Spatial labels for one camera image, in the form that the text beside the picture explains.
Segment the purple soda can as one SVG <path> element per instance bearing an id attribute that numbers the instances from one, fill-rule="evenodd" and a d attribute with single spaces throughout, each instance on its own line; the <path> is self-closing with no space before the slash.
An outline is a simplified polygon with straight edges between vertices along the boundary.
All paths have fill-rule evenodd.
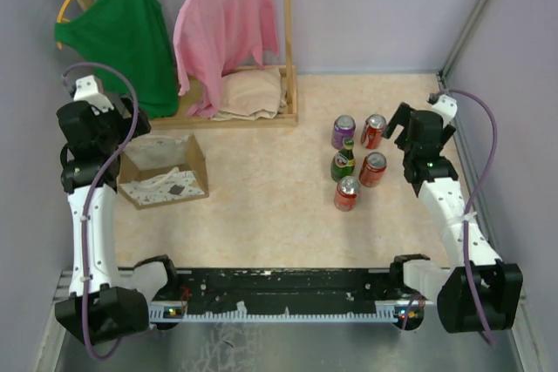
<path id="1" fill-rule="evenodd" d="M 353 138 L 356 130 L 356 123 L 350 115 L 340 115 L 336 118 L 333 124 L 331 134 L 331 144 L 337 150 L 343 147 L 343 140 L 345 138 Z"/>

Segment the canvas bag with cartoon print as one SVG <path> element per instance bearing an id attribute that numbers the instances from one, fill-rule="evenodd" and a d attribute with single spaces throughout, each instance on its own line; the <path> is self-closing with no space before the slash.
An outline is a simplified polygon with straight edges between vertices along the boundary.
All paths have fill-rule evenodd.
<path id="1" fill-rule="evenodd" d="M 206 159 L 196 137 L 131 141 L 121 153 L 118 190 L 138 210 L 208 197 Z"/>

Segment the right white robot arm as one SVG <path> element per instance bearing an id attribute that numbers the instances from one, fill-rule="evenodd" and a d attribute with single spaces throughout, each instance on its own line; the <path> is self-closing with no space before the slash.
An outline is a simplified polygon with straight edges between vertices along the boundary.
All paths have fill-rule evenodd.
<path id="1" fill-rule="evenodd" d="M 384 138 L 395 128 L 395 144 L 404 154 L 405 180 L 439 227 L 450 267 L 437 267 L 424 256 L 406 257 L 389 278 L 391 291 L 406 299 L 420 293 L 435 303 L 443 328 L 450 334 L 510 329 L 521 295 L 523 275 L 506 263 L 480 231 L 466 206 L 459 176 L 441 151 L 455 129 L 439 108 L 415 110 L 401 103 Z"/>

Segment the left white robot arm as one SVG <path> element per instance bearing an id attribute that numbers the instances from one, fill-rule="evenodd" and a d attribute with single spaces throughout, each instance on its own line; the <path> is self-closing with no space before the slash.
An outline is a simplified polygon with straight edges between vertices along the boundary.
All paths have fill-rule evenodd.
<path id="1" fill-rule="evenodd" d="M 181 278 L 163 254 L 136 264 L 121 276 L 113 232 L 120 154 L 151 127 L 130 96 L 109 105 L 76 99 L 57 112 L 65 135 L 60 153 L 61 184 L 73 225 L 69 296 L 55 306 L 57 321 L 87 348 L 120 342 L 149 327 L 148 305 L 180 292 Z"/>

